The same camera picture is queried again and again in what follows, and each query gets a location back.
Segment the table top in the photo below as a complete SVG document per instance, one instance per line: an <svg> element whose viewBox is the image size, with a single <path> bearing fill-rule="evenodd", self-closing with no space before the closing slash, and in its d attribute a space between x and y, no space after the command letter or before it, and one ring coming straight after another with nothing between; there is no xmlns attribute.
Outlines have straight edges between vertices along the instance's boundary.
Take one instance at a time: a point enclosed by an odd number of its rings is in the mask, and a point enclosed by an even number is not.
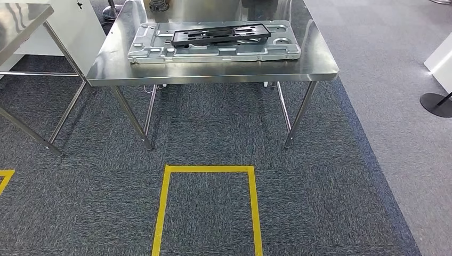
<svg viewBox="0 0 452 256"><path fill-rule="evenodd" d="M0 3L0 65L2 65L47 18L50 4Z"/></svg>
<svg viewBox="0 0 452 256"><path fill-rule="evenodd" d="M171 0L152 13L149 0L128 0L88 72L92 86L214 82L327 81L339 68L303 1ZM129 48L145 22L288 20L300 45L298 60L131 64Z"/></svg>

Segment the yellow tape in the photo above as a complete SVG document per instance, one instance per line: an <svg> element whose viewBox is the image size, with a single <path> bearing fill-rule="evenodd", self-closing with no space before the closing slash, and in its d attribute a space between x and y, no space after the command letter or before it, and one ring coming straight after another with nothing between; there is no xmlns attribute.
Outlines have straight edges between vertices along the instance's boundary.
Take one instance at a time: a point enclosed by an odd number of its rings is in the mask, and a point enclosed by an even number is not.
<svg viewBox="0 0 452 256"><path fill-rule="evenodd" d="M251 200L251 218L253 220L254 254L262 256L261 221L259 219L259 207L257 205L257 189L254 168L248 172L249 198Z"/></svg>
<svg viewBox="0 0 452 256"><path fill-rule="evenodd" d="M2 170L0 171L0 176L3 176L3 180L0 183L0 195L3 192L3 189L5 189L6 185L8 185L8 182L10 182L11 176L13 176L14 170Z"/></svg>
<svg viewBox="0 0 452 256"><path fill-rule="evenodd" d="M253 222L254 254L263 256L261 223L259 220L259 207L257 204L256 177L253 166L165 166L163 174L162 191L160 192L160 205L158 208L154 242L152 243L152 256L160 255L162 245L163 223L165 221L166 200L172 172L246 172L248 173L249 196L251 200L251 218Z"/></svg>
<svg viewBox="0 0 452 256"><path fill-rule="evenodd" d="M166 199L168 198L168 187L170 186L170 169L165 168L163 174L162 192L160 192L160 205L158 207L154 242L152 244L152 256L160 255L160 245L162 244L163 222L165 221Z"/></svg>

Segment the metal pole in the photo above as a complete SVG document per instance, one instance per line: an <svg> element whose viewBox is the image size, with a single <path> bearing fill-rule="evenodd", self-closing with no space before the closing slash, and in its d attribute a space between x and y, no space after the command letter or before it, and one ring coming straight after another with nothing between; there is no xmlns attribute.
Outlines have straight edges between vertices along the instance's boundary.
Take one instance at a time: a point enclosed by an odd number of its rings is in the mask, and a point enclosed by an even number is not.
<svg viewBox="0 0 452 256"><path fill-rule="evenodd" d="M86 79L85 75L83 74L82 70L78 67L77 63L75 63L75 60L70 55L68 49L63 45L63 42L60 40L60 38L55 33L55 30L49 25L49 23L46 21L43 23L44 28L49 33L50 37L53 39L53 41L56 43L60 51L64 54L66 59L68 60L71 67L74 69L74 71L78 74L78 76L86 82L88 85L90 85L91 91L90 93L94 93L94 88L91 87L91 84L89 83L88 79Z"/></svg>
<svg viewBox="0 0 452 256"><path fill-rule="evenodd" d="M132 122L133 127L135 128L138 135L141 137L141 140L144 142L144 146L152 150L152 145L148 140L148 137L146 137L145 133L143 132L143 128L141 127L140 123L136 119L135 115L133 114L132 109L130 108L129 104L127 103L126 98L123 95L123 92L118 86L112 86L111 89L113 90L113 94L119 101L119 105L123 108L124 112Z"/></svg>
<svg viewBox="0 0 452 256"><path fill-rule="evenodd" d="M115 4L113 0L107 1L108 6L103 9L102 16L106 20L116 20L118 13L122 10L123 6Z"/></svg>
<svg viewBox="0 0 452 256"><path fill-rule="evenodd" d="M293 139L294 139L295 133L298 130L301 118L303 117L304 113L306 112L306 108L308 107L309 101L311 101L311 97L312 97L312 94L314 93L314 90L316 89L316 85L317 85L317 81L311 81L309 83L308 91L306 91L306 94L304 95L304 99L303 99L303 102L301 102L301 106L296 115L294 125L292 126L292 129L289 132L289 136L287 136L286 143L284 144L285 148L290 148L293 146Z"/></svg>
<svg viewBox="0 0 452 256"><path fill-rule="evenodd" d="M155 94L157 92L157 84L154 85L152 89L151 101L149 102L148 114L146 115L146 122L144 124L144 135L148 135L149 132L149 124L151 122L152 117L152 108L154 107Z"/></svg>
<svg viewBox="0 0 452 256"><path fill-rule="evenodd" d="M39 134L37 134L35 131L33 131L31 128L29 128L26 124L24 124L17 117L15 117L14 115L8 113L6 111L6 109L2 108L1 106L0 106L0 115L4 116L6 119L11 121L17 127L21 128L24 132L26 132L28 135L30 135L32 138L34 138L37 142L42 144L44 147L50 149L56 155L58 155L58 156L62 156L63 155L63 153L61 151L59 151L58 148L56 148L55 146L50 144L48 141L46 141Z"/></svg>
<svg viewBox="0 0 452 256"><path fill-rule="evenodd" d="M75 103L77 103L78 98L80 97L80 94L83 91L83 88L85 88L85 81L82 82L82 84L80 85L80 87L77 89L77 92L75 93L74 97L72 98L69 106L66 108L66 111L64 111L63 116L61 117L60 121L58 122L58 125L56 126L55 130L52 133L52 136L50 136L50 144L53 144L53 142L55 141L55 139L58 136L58 133L60 133L61 128L63 127L64 123L66 122L66 119L68 119L68 116L70 114L70 112L72 111L72 109L75 106Z"/></svg>
<svg viewBox="0 0 452 256"><path fill-rule="evenodd" d="M438 102L437 106L443 105L444 102L446 102L450 97L452 97L452 92L444 97L444 99L442 99L440 102Z"/></svg>
<svg viewBox="0 0 452 256"><path fill-rule="evenodd" d="M282 113L284 114L284 120L286 121L287 133L290 133L290 119L286 109L286 103L283 97L283 91L281 90L281 84L276 82L276 88L278 88L279 101L281 102Z"/></svg>
<svg viewBox="0 0 452 256"><path fill-rule="evenodd" d="M29 72L29 71L0 71L0 75L13 76L71 76L78 77L76 73L60 73L60 72Z"/></svg>

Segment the light gray carpet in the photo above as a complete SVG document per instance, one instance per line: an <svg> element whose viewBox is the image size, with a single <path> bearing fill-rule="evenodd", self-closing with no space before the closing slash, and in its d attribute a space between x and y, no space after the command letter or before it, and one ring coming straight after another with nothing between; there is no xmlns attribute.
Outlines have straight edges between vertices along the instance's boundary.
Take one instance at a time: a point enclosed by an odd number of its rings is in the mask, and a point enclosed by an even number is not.
<svg viewBox="0 0 452 256"><path fill-rule="evenodd" d="M32 56L15 68L70 70ZM5 77L0 102L48 137L79 82ZM293 118L307 85L282 86ZM150 95L124 93L142 122ZM320 83L291 150L277 92L258 83L158 90L155 151L107 88L83 94L56 141L64 158L0 119L0 167L16 170L0 196L0 254L149 255L170 164L254 165L264 255L419 255L349 106L340 80ZM242 174L172 175L161 255L253 255L248 193Z"/></svg>
<svg viewBox="0 0 452 256"><path fill-rule="evenodd" d="M423 62L452 32L452 5L305 0L424 256L452 251L452 120L423 109L446 95Z"/></svg>

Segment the black metal bracket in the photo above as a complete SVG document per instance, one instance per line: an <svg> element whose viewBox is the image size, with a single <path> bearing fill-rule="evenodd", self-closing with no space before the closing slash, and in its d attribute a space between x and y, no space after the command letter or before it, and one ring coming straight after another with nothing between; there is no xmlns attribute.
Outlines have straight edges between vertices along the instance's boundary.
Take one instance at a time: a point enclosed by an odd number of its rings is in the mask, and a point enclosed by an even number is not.
<svg viewBox="0 0 452 256"><path fill-rule="evenodd" d="M218 42L233 42L252 38L269 38L270 31L264 24L249 24L242 26L214 27L175 31L171 45L188 44L207 45Z"/></svg>

